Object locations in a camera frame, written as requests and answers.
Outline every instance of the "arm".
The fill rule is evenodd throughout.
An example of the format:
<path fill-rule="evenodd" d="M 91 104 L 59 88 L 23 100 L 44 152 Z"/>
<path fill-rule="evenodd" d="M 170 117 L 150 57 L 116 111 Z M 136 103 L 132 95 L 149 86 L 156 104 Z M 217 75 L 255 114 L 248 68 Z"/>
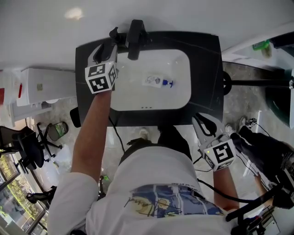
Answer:
<path fill-rule="evenodd" d="M 74 145 L 71 173 L 60 180 L 50 205 L 48 234 L 85 231 L 86 215 L 99 195 L 110 99 L 111 91 L 106 91 L 92 101 Z"/>
<path fill-rule="evenodd" d="M 229 196 L 238 197 L 229 167 L 213 172 L 213 181 L 216 189 Z M 215 204 L 226 211 L 239 209 L 239 202 L 237 201 L 226 199 L 216 192 L 214 192 L 214 198 Z"/>
<path fill-rule="evenodd" d="M 259 174 L 259 172 L 257 173 L 257 176 L 255 175 L 254 176 L 254 179 L 255 179 L 255 182 L 256 182 L 256 185 L 257 185 L 257 189 L 258 189 L 258 191 L 259 191 L 259 194 L 260 195 L 264 195 L 266 192 L 267 192 L 267 190 L 266 190 L 266 188 L 262 185 L 262 182 L 261 182 L 261 175 Z M 264 205 L 266 206 L 266 207 L 268 207 L 268 206 L 272 206 L 272 202 L 273 202 L 273 198 L 271 198 L 271 199 L 269 199 L 267 202 L 265 202 L 264 203 Z"/>
<path fill-rule="evenodd" d="M 79 132 L 73 149 L 71 172 L 84 173 L 99 182 L 111 91 L 97 94 Z"/>

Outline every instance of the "marker cube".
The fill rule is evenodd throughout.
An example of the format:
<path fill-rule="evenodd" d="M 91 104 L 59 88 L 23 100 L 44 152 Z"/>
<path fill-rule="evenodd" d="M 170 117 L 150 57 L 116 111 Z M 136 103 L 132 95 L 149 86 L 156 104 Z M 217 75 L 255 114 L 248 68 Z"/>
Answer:
<path fill-rule="evenodd" d="M 213 171 L 221 170 L 231 165 L 236 158 L 236 149 L 232 140 L 219 143 L 204 150 L 203 158 Z"/>
<path fill-rule="evenodd" d="M 117 77 L 114 62 L 85 68 L 85 79 L 92 94 L 111 90 Z"/>

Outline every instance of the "black pants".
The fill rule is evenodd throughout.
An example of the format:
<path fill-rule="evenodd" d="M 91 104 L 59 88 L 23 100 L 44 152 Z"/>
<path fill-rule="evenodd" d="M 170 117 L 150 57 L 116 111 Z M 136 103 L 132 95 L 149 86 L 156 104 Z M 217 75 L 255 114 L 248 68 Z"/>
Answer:
<path fill-rule="evenodd" d="M 276 181 L 275 172 L 281 166 L 283 154 L 291 151 L 284 143 L 262 133 L 253 133 L 245 126 L 241 128 L 239 134 L 233 133 L 231 139 L 236 149 L 247 155 L 271 182 Z"/>
<path fill-rule="evenodd" d="M 121 164 L 128 156 L 138 149 L 150 147 L 150 146 L 161 146 L 167 147 L 178 152 L 182 152 L 191 159 L 190 148 L 187 141 L 181 136 L 178 130 L 174 126 L 159 126 L 160 137 L 157 144 L 153 144 L 150 140 L 138 139 L 134 142 L 131 147 L 124 153 L 120 163 Z"/>

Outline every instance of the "tiled floor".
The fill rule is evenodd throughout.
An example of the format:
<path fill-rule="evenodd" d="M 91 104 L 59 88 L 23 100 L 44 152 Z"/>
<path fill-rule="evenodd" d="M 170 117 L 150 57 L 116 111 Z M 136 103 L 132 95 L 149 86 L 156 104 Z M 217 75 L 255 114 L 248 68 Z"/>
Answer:
<path fill-rule="evenodd" d="M 232 79 L 254 79 L 261 78 L 264 76 L 262 70 L 255 69 L 252 67 L 245 67 L 235 64 L 224 63 L 224 70 L 227 71 Z M 36 174 L 45 189 L 49 189 L 52 185 L 57 185 L 60 177 L 70 170 L 72 153 L 74 142 L 79 133 L 79 128 L 75 128 L 72 124 L 69 111 L 77 106 L 75 98 L 60 100 L 53 104 L 53 112 L 48 112 L 36 116 L 34 119 L 29 121 L 29 124 L 34 126 L 34 123 L 42 122 L 44 124 L 57 123 L 65 121 L 69 125 L 69 132 L 62 137 L 58 143 L 63 144 L 64 148 L 57 153 L 57 156 L 50 162 L 45 162 L 42 169 L 37 169 Z M 266 122 L 264 128 L 272 133 L 273 137 L 281 138 L 279 134 L 279 127 L 283 124 L 271 113 L 267 108 L 266 103 L 263 99 L 263 90 L 254 87 L 233 87 L 231 92 L 225 96 L 224 100 L 224 121 L 223 123 L 232 123 L 235 128 L 239 118 L 243 115 L 248 117 L 257 117 L 258 112 L 261 111 L 263 120 Z M 157 127 L 148 127 L 150 132 L 150 138 L 152 142 L 157 142 L 159 132 Z M 193 160 L 196 160 L 200 154 L 198 153 L 198 140 L 194 131 L 193 126 L 177 126 L 180 134 L 188 141 L 190 151 Z M 117 127 L 118 133 L 121 136 L 125 149 L 128 148 L 126 143 L 132 139 L 138 138 L 140 127 Z M 290 137 L 293 137 L 293 133 L 289 128 L 283 126 L 283 132 L 289 134 L 283 134 L 282 140 L 289 141 Z M 115 171 L 118 167 L 119 160 L 123 152 L 121 149 L 120 142 L 114 132 L 114 129 L 109 127 L 107 129 L 107 139 L 105 145 L 105 151 L 103 156 L 102 168 L 103 174 L 109 176 L 110 181 L 113 179 Z M 58 168 L 53 164 L 53 161 L 57 163 Z M 201 159 L 195 164 L 195 169 L 209 170 L 207 163 Z M 239 197 L 241 198 L 255 198 L 256 187 L 254 183 L 254 177 L 252 173 L 243 165 L 240 159 L 230 166 L 231 173 L 237 188 Z M 213 173 L 197 171 L 197 176 L 213 185 Z M 201 186 L 205 196 L 209 200 L 213 200 L 213 191 L 206 186 Z"/>

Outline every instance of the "sneaker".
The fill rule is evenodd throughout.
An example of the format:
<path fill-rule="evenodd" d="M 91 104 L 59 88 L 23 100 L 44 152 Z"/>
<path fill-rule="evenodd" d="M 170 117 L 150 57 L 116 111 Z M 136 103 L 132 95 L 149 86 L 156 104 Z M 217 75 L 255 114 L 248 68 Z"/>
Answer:
<path fill-rule="evenodd" d="M 226 130 L 226 133 L 228 134 L 228 136 L 231 136 L 231 134 L 236 133 L 236 131 L 234 130 L 234 128 L 230 124 L 226 125 L 225 130 Z"/>
<path fill-rule="evenodd" d="M 149 140 L 149 131 L 145 127 L 143 127 L 139 132 L 139 136 L 142 139 Z"/>
<path fill-rule="evenodd" d="M 238 129 L 238 132 L 240 132 L 240 130 L 241 130 L 241 128 L 243 127 L 243 126 L 246 126 L 247 125 L 247 118 L 245 117 L 245 116 L 242 116 L 241 118 L 240 118 L 240 121 L 239 121 L 239 129 Z"/>

